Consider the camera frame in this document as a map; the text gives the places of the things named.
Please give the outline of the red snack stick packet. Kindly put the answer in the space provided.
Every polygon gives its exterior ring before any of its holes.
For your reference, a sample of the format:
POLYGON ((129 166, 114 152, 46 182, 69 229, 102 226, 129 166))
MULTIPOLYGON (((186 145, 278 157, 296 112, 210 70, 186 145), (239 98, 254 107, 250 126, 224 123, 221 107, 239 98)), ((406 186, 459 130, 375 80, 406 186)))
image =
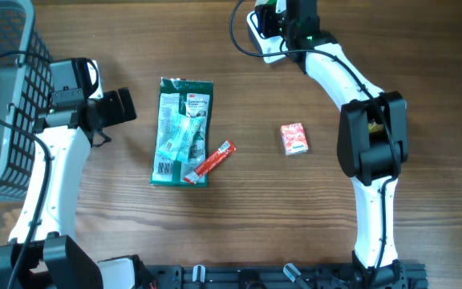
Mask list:
POLYGON ((207 157, 193 171, 188 173, 183 180, 190 185, 195 185, 202 177, 205 177, 235 151, 236 146, 234 143, 231 140, 226 140, 213 154, 207 157))

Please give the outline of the green white round can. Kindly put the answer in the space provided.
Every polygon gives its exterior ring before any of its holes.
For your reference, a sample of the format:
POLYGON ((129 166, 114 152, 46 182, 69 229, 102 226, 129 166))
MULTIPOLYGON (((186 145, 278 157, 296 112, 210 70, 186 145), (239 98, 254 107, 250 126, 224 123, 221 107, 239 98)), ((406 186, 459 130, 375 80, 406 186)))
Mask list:
POLYGON ((256 0, 255 6, 275 5, 278 0, 256 0))

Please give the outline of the yellow dish soap bottle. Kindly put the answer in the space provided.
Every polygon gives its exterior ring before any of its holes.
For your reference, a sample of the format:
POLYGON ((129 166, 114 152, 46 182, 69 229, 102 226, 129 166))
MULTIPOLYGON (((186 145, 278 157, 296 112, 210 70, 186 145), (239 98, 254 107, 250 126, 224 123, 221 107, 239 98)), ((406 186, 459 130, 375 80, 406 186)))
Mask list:
POLYGON ((368 127, 368 132, 370 134, 377 133, 377 132, 383 132, 385 130, 384 124, 383 123, 379 124, 375 120, 373 120, 372 122, 369 122, 367 124, 367 127, 368 127))

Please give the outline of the green white 3M package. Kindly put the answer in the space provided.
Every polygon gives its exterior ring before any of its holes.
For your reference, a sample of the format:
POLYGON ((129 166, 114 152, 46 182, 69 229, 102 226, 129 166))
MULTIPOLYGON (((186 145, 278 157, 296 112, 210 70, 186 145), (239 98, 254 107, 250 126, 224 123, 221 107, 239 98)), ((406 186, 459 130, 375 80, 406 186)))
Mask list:
POLYGON ((213 105, 213 82, 186 79, 167 79, 160 81, 156 142, 159 132, 160 110, 173 108, 186 116, 204 118, 190 148, 189 163, 171 161, 154 154, 150 183, 153 185, 190 186, 183 178, 200 165, 208 156, 208 132, 213 105))

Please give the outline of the red juice carton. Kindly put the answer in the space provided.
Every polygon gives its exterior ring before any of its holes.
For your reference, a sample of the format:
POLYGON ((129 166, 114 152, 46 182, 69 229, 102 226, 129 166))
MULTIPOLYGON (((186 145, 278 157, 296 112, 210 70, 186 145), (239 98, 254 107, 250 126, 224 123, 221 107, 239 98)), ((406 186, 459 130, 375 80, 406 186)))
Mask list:
POLYGON ((309 149, 305 130, 301 123, 285 124, 280 127, 286 155, 305 153, 309 149))

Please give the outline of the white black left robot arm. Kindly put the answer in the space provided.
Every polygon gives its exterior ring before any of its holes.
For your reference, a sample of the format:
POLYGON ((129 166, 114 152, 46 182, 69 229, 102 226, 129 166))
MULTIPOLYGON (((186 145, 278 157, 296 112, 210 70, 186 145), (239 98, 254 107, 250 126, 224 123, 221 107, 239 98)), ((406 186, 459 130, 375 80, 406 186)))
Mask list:
POLYGON ((55 92, 38 114, 34 165, 9 242, 0 246, 0 288, 147 288, 137 255, 95 262, 75 241, 75 211, 92 139, 136 118, 127 88, 94 97, 55 92))

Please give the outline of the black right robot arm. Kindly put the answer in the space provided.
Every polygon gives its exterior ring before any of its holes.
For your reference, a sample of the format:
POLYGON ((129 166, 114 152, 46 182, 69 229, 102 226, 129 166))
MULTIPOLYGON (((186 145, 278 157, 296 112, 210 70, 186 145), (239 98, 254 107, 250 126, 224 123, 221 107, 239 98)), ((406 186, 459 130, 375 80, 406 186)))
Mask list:
POLYGON ((395 188, 408 156, 405 99, 361 75, 321 29, 315 1, 258 1, 247 23, 266 63, 289 58, 340 111, 337 158, 355 191, 358 232, 351 265, 319 271, 315 285, 406 288, 393 234, 395 188))

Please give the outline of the light green wipes packet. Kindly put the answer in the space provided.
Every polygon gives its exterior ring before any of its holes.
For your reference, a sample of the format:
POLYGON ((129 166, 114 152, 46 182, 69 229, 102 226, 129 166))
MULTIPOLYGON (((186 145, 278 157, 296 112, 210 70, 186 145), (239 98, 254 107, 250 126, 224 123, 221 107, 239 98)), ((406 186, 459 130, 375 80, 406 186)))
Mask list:
POLYGON ((202 116, 186 116, 173 108, 161 109, 156 155, 171 161, 189 163, 189 150, 203 120, 202 116))

